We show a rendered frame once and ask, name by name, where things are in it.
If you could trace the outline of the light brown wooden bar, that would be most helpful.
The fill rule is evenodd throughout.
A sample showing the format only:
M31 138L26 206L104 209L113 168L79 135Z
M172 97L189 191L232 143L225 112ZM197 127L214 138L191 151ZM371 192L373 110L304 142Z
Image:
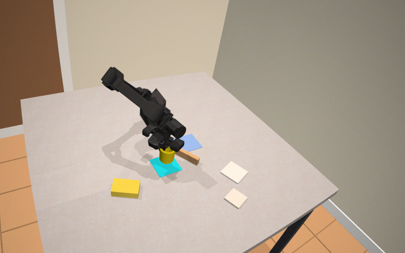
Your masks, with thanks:
M184 150L184 149L180 149L178 152L175 152L175 154L189 162L191 162L194 165L198 165L199 164L199 160L200 158L193 155L192 153L189 153L188 151Z

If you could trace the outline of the white flat slab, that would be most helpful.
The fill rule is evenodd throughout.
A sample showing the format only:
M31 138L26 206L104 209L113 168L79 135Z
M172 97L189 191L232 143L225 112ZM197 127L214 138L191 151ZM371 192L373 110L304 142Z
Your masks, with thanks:
M220 173L238 184L248 173L248 171L231 161Z

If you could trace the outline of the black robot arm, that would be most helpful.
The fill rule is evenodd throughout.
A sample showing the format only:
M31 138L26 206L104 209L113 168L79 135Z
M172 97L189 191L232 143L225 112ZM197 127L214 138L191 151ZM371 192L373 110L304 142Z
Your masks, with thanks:
M155 97L151 97L151 91L141 87L134 87L124 80L124 75L115 67L110 67L101 78L102 84L111 91L116 90L137 105L147 117L146 119L159 129L166 129L176 139L181 138L186 128L175 118L168 108L159 104ZM156 124L156 123L158 124ZM155 130L154 134L148 139L149 147L158 150L166 145L166 135L160 134Z

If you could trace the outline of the cream flat rectangular slab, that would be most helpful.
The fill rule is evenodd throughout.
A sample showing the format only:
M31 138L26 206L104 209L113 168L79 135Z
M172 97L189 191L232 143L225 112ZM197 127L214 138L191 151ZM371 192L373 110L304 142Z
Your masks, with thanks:
M239 209L240 206L246 201L247 197L234 188L225 197L224 200L230 203L235 208Z

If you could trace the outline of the yellow rectangular block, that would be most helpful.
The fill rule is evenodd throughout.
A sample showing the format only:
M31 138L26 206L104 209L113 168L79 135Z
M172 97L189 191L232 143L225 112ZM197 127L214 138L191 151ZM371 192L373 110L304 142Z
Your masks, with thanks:
M140 180L114 178L111 196L138 198Z

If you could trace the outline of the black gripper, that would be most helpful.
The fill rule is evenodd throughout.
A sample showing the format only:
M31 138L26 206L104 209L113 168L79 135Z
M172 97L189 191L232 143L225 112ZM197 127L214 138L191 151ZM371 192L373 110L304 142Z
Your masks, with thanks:
M173 137L171 137L171 134L166 129L161 130L158 127L152 126L151 124L149 124L142 130L142 135L149 137L150 134L154 134L156 129L159 130L160 134L164 133L166 135L166 142L165 142L166 145L163 148L164 151L166 150L166 148L170 147L172 151L178 152L184 146L183 140L181 139L173 140Z

